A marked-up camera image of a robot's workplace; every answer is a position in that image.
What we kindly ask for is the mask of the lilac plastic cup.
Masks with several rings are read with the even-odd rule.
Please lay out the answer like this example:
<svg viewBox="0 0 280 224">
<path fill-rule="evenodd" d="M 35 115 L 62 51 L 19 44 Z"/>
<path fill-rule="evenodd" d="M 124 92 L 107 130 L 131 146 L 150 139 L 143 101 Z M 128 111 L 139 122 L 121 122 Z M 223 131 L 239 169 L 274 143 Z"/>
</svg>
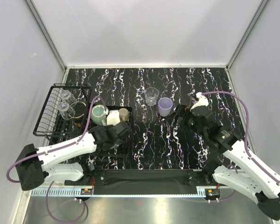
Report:
<svg viewBox="0 0 280 224">
<path fill-rule="evenodd" d="M 170 114 L 173 106 L 173 102 L 170 98 L 161 98 L 158 102 L 159 114 L 162 117 L 166 117 Z"/>
</svg>

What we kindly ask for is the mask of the green glazed ceramic mug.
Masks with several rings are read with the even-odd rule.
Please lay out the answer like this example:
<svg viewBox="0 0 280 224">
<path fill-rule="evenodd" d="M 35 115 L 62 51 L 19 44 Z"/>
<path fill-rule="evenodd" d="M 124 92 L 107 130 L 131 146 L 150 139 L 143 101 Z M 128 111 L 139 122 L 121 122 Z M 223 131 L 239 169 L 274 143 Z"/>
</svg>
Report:
<svg viewBox="0 0 280 224">
<path fill-rule="evenodd" d="M 107 117 L 105 107 L 103 105 L 96 105 L 91 110 L 91 120 L 98 126 L 107 125 Z"/>
</svg>

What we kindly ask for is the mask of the small beige mug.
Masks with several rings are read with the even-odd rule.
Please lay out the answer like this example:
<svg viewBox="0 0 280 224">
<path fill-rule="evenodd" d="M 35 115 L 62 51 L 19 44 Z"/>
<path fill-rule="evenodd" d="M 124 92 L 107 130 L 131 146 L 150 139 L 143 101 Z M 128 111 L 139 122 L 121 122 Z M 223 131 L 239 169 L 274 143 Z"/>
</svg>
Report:
<svg viewBox="0 0 280 224">
<path fill-rule="evenodd" d="M 129 120 L 129 111 L 126 108 L 119 109 L 119 118 L 120 121 L 127 122 Z"/>
</svg>

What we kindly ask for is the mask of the tall clear glass tumbler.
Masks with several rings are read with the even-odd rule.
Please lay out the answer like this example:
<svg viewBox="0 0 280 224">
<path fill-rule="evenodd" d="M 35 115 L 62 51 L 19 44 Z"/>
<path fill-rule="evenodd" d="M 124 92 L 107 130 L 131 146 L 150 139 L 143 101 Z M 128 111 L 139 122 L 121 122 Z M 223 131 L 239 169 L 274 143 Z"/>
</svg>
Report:
<svg viewBox="0 0 280 224">
<path fill-rule="evenodd" d="M 154 87 L 149 87 L 145 89 L 145 102 L 148 106 L 154 106 L 157 103 L 157 99 L 159 96 L 159 91 Z"/>
</svg>

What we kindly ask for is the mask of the black mug red inside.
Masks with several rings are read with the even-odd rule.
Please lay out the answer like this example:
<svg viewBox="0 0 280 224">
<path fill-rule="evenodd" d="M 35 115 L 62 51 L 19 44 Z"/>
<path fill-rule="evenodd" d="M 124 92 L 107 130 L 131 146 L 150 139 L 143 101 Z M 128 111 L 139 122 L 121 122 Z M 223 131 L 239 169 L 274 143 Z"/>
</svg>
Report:
<svg viewBox="0 0 280 224">
<path fill-rule="evenodd" d="M 75 110 L 75 115 L 72 118 L 72 122 L 76 124 L 83 123 L 85 119 L 86 103 L 77 102 L 73 109 Z"/>
</svg>

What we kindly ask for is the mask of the small clear glass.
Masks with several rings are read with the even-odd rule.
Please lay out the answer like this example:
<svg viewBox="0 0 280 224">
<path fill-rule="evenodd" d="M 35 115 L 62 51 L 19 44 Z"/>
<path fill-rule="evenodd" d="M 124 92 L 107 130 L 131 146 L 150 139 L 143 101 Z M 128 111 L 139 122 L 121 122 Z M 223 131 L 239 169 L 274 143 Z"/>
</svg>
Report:
<svg viewBox="0 0 280 224">
<path fill-rule="evenodd" d="M 63 102 L 66 102 L 70 105 L 77 101 L 76 98 L 74 97 L 74 95 L 69 90 L 62 91 L 61 99 Z"/>
<path fill-rule="evenodd" d="M 75 117 L 75 110 L 67 102 L 60 102 L 58 110 L 64 120 L 70 120 Z"/>
</svg>

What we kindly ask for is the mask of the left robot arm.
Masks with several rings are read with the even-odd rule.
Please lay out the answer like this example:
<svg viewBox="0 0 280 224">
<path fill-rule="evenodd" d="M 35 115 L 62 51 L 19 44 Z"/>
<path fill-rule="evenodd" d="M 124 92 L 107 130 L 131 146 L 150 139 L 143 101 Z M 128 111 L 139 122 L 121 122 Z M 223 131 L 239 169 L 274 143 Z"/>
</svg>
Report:
<svg viewBox="0 0 280 224">
<path fill-rule="evenodd" d="M 113 149 L 127 142 L 132 135 L 130 125 L 120 122 L 114 126 L 95 126 L 84 135 L 52 146 L 36 148 L 34 144 L 28 144 L 22 149 L 15 166 L 21 189 L 33 190 L 48 179 L 71 180 L 77 181 L 80 185 L 87 185 L 91 181 L 91 174 L 81 165 L 66 177 L 54 169 L 54 166 L 83 154 Z"/>
</svg>

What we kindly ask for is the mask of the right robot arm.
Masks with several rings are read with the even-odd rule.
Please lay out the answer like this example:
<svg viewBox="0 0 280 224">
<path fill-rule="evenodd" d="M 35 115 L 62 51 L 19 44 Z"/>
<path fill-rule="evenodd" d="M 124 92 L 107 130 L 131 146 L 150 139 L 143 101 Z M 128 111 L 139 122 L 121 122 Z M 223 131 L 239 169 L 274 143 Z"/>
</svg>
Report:
<svg viewBox="0 0 280 224">
<path fill-rule="evenodd" d="M 250 149 L 245 149 L 239 134 L 219 124 L 214 113 L 204 105 L 194 108 L 178 105 L 173 115 L 173 124 L 178 123 L 180 128 L 201 135 L 209 149 L 222 154 L 245 172 L 245 175 L 232 172 L 212 160 L 202 169 L 205 184 L 217 182 L 228 186 L 254 201 L 269 218 L 280 220 L 280 175 Z"/>
</svg>

